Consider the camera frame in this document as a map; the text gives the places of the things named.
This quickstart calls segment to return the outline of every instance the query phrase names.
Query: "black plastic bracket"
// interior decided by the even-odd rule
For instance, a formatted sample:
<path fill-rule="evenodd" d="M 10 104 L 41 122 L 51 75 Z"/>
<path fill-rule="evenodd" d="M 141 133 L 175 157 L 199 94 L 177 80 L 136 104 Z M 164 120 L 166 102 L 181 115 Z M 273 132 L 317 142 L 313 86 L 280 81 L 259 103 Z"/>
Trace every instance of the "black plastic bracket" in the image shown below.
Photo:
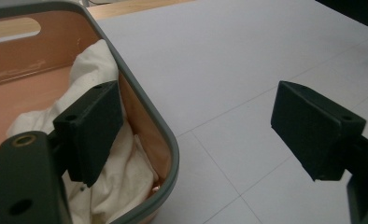
<path fill-rule="evenodd" d="M 0 223 L 72 223 L 61 175 L 90 187 L 123 123 L 118 82 L 95 86 L 54 121 L 0 146 Z"/>
<path fill-rule="evenodd" d="M 280 81 L 271 124 L 313 180 L 340 180 L 346 169 L 352 173 L 351 221 L 368 224 L 365 119 L 305 86 Z"/>

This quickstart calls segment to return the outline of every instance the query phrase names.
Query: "basket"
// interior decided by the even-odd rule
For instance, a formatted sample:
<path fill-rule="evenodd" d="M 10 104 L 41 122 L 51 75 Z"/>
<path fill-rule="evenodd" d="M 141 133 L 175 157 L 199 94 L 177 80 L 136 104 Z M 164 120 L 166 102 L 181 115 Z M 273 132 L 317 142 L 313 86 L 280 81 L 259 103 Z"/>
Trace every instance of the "basket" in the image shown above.
<path fill-rule="evenodd" d="M 0 42 L 0 144 L 20 113 L 44 109 L 67 90 L 77 55 L 104 39 L 119 68 L 127 119 L 160 178 L 158 191 L 113 223 L 148 223 L 177 181 L 178 146 L 169 127 L 86 8 L 70 2 L 0 8 L 1 31 L 11 30 L 7 24 L 16 21 L 30 28 L 25 35 Z"/>

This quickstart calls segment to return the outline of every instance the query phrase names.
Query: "wooden surface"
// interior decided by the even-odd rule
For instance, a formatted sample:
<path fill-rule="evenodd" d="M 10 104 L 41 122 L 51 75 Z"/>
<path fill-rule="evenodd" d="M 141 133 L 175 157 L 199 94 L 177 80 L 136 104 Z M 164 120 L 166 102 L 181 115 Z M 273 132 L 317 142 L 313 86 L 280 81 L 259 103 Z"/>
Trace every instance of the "wooden surface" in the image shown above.
<path fill-rule="evenodd" d="M 97 7 L 88 7 L 88 11 L 96 20 L 100 20 L 155 7 L 165 7 L 191 1 L 194 0 L 127 0 Z"/>
<path fill-rule="evenodd" d="M 88 7 L 88 10 L 96 20 L 100 20 L 155 7 L 165 7 L 191 1 L 194 0 L 127 0 L 96 7 Z M 33 20 L 20 19 L 0 22 L 0 38 L 38 32 L 39 30 L 39 24 Z"/>

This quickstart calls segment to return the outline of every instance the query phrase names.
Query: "white table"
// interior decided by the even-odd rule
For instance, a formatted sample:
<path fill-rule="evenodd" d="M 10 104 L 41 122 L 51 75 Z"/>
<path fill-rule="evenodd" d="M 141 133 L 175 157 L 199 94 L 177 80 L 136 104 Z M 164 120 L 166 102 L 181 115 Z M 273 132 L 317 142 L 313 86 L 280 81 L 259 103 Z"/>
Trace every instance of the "white table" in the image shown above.
<path fill-rule="evenodd" d="M 98 22 L 180 146 L 152 223 L 349 223 L 350 174 L 313 183 L 270 118 L 289 80 L 368 120 L 368 27 L 311 0 L 199 0 Z"/>

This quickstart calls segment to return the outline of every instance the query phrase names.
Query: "white cloth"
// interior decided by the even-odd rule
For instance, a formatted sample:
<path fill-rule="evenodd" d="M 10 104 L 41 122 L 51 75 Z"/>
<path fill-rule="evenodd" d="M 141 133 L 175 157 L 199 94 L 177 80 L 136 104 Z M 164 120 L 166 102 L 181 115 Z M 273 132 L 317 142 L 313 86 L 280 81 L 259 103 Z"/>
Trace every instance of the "white cloth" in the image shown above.
<path fill-rule="evenodd" d="M 27 131 L 50 133 L 52 121 L 83 93 L 117 78 L 118 67 L 106 41 L 99 40 L 77 56 L 70 72 L 68 91 L 46 110 L 19 115 L 7 135 Z M 158 176 L 138 136 L 134 136 L 125 120 L 102 173 L 90 189 L 82 183 L 72 182 L 68 174 L 64 174 L 63 180 L 73 223 L 94 224 L 109 223 L 144 202 Z"/>

